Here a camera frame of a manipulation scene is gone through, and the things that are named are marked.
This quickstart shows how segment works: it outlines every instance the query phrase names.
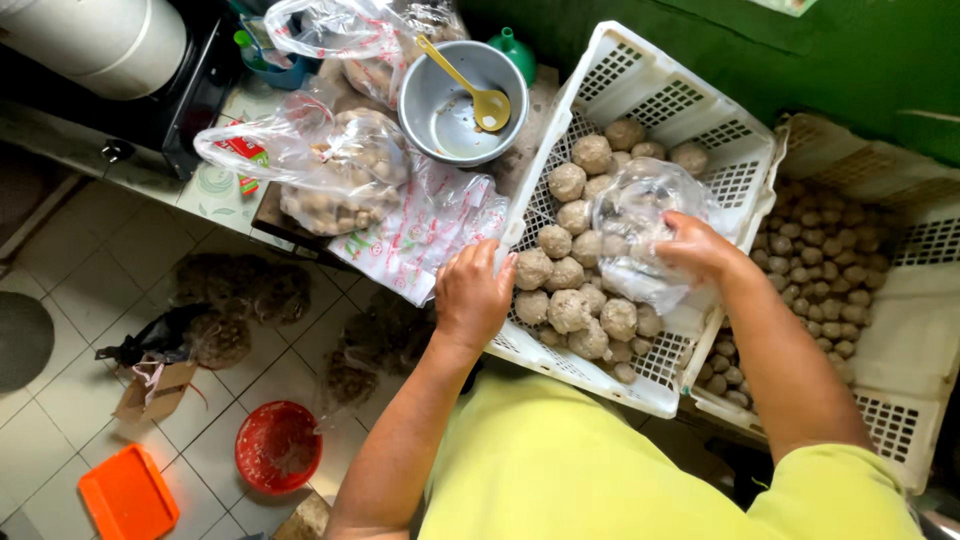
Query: yellow shirt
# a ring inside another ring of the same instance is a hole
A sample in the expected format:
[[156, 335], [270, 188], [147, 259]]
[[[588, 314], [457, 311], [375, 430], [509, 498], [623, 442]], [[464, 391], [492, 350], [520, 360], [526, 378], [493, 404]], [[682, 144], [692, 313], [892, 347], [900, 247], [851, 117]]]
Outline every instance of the yellow shirt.
[[584, 393], [527, 373], [485, 369], [461, 397], [420, 539], [922, 538], [875, 454], [794, 451], [744, 513]]

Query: hand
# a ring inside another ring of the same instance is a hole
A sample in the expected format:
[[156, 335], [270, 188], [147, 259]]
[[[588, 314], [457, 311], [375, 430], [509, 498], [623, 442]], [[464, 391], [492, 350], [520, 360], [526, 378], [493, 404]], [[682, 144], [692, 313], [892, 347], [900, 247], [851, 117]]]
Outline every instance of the hand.
[[674, 231], [671, 241], [658, 242], [655, 253], [667, 264], [692, 274], [697, 282], [720, 283], [735, 269], [753, 262], [703, 221], [676, 211], [663, 215]]
[[497, 245], [497, 240], [488, 239], [467, 246], [437, 272], [434, 335], [478, 355], [500, 331], [513, 298], [516, 253], [507, 256], [495, 280]]

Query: green wall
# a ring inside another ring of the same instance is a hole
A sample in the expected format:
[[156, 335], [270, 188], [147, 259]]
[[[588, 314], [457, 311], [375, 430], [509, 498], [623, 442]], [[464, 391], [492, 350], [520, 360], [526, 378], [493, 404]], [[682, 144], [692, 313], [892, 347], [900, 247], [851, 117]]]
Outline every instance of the green wall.
[[474, 38], [514, 29], [565, 78], [616, 20], [773, 125], [814, 110], [960, 165], [960, 1], [820, 0], [800, 18], [747, 0], [461, 0]]

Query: person's left hand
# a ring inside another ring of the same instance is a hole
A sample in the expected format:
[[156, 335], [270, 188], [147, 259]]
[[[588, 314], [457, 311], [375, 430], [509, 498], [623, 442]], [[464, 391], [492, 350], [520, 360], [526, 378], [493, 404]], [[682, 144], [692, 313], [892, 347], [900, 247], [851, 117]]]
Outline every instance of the person's left hand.
[[507, 255], [496, 279], [493, 255], [499, 241], [467, 246], [437, 272], [437, 330], [447, 343], [480, 354], [510, 311], [516, 253]]

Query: red bowl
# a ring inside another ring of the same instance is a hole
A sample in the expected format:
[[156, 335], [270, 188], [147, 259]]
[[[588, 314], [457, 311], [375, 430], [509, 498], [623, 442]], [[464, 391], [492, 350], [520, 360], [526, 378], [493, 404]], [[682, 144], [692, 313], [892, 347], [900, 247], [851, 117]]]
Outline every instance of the red bowl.
[[320, 464], [324, 440], [313, 434], [317, 420], [293, 402], [261, 405], [237, 432], [233, 458], [240, 476], [269, 495], [301, 487]]

